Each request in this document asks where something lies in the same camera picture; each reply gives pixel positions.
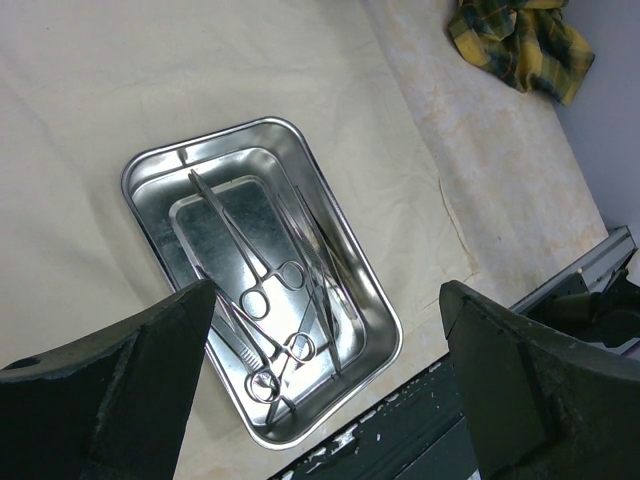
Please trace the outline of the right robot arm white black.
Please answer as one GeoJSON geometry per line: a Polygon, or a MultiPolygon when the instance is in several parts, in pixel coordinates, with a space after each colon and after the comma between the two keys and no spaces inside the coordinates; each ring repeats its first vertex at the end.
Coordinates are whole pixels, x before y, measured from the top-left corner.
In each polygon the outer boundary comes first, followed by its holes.
{"type": "Polygon", "coordinates": [[[628,275],[627,268],[617,270],[602,292],[569,294],[562,287],[531,317],[584,342],[620,347],[639,338],[639,287],[628,275]]]}

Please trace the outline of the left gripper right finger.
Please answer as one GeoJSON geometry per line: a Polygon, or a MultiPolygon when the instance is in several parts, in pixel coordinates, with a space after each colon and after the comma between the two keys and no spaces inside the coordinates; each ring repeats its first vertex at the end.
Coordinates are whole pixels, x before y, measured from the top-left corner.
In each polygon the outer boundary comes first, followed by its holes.
{"type": "Polygon", "coordinates": [[[482,478],[638,478],[638,361],[459,281],[439,306],[482,478]]]}

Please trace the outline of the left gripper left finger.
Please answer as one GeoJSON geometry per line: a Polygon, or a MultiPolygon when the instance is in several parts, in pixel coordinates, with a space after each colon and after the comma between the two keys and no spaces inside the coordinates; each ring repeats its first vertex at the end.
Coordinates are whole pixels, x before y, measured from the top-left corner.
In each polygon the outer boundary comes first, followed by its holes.
{"type": "Polygon", "coordinates": [[[200,280],[2,368],[2,478],[172,478],[215,297],[200,280]]]}

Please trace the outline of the steel hemostat forceps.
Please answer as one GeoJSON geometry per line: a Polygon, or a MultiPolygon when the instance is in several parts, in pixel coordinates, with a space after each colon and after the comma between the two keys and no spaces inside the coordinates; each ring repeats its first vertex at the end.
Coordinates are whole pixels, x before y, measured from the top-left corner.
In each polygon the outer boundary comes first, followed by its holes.
{"type": "Polygon", "coordinates": [[[279,341],[244,313],[221,288],[216,291],[211,327],[243,364],[247,372],[244,388],[251,400],[269,405],[283,401],[294,407],[287,396],[287,365],[304,365],[316,357],[317,346],[308,331],[300,327],[279,341]]]}

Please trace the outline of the beige cloth wrap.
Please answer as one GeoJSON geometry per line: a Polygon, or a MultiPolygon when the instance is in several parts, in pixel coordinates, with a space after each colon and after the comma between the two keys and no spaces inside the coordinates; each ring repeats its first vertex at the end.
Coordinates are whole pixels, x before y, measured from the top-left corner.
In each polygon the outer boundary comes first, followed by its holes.
{"type": "Polygon", "coordinates": [[[358,1],[1,5],[1,361],[171,292],[121,189],[139,154],[182,186],[198,143],[270,117],[306,138],[402,323],[398,359],[303,443],[258,445],[210,364],[176,475],[266,479],[445,353],[442,283],[472,265],[431,152],[358,1]]]}

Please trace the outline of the steel instrument tray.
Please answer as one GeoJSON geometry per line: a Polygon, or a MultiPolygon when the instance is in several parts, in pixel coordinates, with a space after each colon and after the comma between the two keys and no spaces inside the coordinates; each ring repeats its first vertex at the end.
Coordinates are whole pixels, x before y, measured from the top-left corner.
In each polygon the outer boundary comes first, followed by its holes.
{"type": "Polygon", "coordinates": [[[401,323],[301,131],[263,117],[134,156],[124,198],[253,440],[300,444],[398,357],[401,323]]]}

